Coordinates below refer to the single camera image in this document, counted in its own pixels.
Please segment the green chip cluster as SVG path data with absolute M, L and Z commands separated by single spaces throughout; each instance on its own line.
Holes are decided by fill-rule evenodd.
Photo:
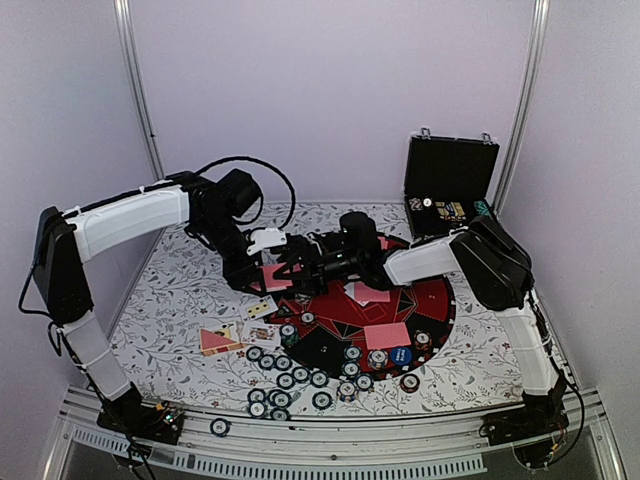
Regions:
M 285 391 L 273 390 L 269 393 L 269 401 L 277 408 L 286 409 L 291 404 L 291 396 Z
M 289 421 L 291 418 L 289 411 L 280 407 L 273 408 L 269 416 L 274 421 Z

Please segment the green chip table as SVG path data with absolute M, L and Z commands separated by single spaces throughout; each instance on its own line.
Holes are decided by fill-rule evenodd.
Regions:
M 276 362 L 276 357 L 271 354 L 264 354 L 258 361 L 258 364 L 261 369 L 271 370 L 274 368 Z
M 275 368 L 279 371 L 288 371 L 292 368 L 292 359 L 286 355 L 280 355 L 275 359 Z

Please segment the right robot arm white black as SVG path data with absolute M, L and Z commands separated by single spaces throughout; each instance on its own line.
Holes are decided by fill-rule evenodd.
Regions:
M 461 271 L 475 298 L 505 329 L 522 373 L 523 407 L 485 416 L 486 431 L 537 436 L 568 426 L 563 397 L 572 386 L 553 357 L 551 335 L 532 297 L 531 258 L 496 221 L 477 216 L 459 231 L 405 248 L 384 247 L 382 233 L 363 212 L 342 215 L 339 225 L 314 239 L 288 237 L 275 278 L 311 295 L 350 276 L 383 291 Z

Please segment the blue chip stack seat four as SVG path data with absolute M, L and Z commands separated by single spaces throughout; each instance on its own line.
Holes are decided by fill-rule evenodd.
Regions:
M 372 371 L 382 371 L 387 368 L 389 354 L 385 350 L 371 350 L 368 352 L 367 365 Z

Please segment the green chip mat seat four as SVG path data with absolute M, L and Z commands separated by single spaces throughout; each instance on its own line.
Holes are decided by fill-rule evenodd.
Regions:
M 359 347 L 351 345 L 344 349 L 343 354 L 347 361 L 357 361 L 361 358 L 362 351 Z

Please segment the brown chip stack seat three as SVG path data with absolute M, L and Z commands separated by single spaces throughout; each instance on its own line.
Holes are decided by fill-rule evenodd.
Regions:
M 413 336 L 413 346 L 417 351 L 428 351 L 432 347 L 430 334 L 422 330 L 417 330 Z

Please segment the king of diamonds card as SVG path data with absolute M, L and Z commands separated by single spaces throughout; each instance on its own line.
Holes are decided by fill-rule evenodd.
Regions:
M 243 327 L 241 341 L 249 346 L 274 349 L 281 344 L 280 328 L 264 322 L 248 322 Z

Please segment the eight of hearts card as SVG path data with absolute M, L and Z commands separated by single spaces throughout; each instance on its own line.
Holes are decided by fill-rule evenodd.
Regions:
M 350 282 L 343 286 L 343 290 L 345 295 L 356 302 L 360 306 L 365 306 L 367 304 L 366 300 L 359 300 L 356 295 L 356 287 L 359 285 L 358 282 Z

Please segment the three of spades card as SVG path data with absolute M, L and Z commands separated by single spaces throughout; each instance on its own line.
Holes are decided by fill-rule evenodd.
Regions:
M 271 296 L 262 297 L 254 300 L 248 305 L 242 306 L 240 313 L 245 319 L 256 320 L 269 316 L 278 310 L 278 306 Z

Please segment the green chip mat edge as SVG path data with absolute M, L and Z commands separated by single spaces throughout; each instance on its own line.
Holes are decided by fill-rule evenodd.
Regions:
M 346 377 L 356 377 L 360 373 L 360 366 L 356 361 L 347 361 L 342 365 L 342 374 Z
M 291 372 L 296 383 L 305 383 L 310 379 L 310 371 L 303 366 L 295 367 Z

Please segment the red playing card deck box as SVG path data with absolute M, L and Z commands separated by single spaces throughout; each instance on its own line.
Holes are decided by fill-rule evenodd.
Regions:
M 201 328 L 199 330 L 200 352 L 204 356 L 212 356 L 240 350 L 244 347 L 240 341 L 239 325 L 228 323 L 217 329 Z

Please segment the green chip front cluster top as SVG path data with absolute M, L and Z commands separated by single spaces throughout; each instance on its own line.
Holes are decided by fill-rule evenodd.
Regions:
M 269 393 L 269 401 L 277 408 L 286 409 L 291 404 L 291 396 L 285 391 L 273 390 Z

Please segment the green chip stack seat six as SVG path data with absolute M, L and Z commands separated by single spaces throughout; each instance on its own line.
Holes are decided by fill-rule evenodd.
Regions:
M 280 327 L 281 344 L 289 348 L 299 341 L 298 328 L 293 324 L 284 324 Z

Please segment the brown 100 poker chip stack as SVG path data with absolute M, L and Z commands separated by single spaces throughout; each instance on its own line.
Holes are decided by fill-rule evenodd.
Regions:
M 420 380 L 415 374 L 408 373 L 401 377 L 399 385 L 405 393 L 415 393 L 419 390 Z

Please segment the blue small blind button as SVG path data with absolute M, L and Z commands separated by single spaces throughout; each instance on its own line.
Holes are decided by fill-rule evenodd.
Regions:
M 400 367 L 409 365 L 412 361 L 412 352 L 408 347 L 395 347 L 390 351 L 391 362 Z

